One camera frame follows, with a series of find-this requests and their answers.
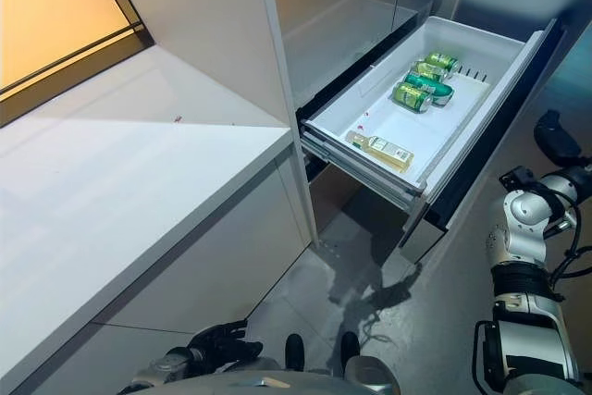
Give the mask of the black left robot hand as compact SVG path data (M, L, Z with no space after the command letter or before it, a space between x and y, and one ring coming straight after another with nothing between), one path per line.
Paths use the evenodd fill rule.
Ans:
M196 334L188 344L193 354L191 370L197 375L207 375L226 364L257 358L264 345L244 339L247 325L248 320L243 319L215 325Z

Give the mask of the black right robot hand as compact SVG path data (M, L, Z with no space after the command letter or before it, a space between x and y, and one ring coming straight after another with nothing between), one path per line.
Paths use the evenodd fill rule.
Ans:
M537 121L534 138L540 151L554 165L570 167L581 161L581 148L561 126L560 113L550 109Z

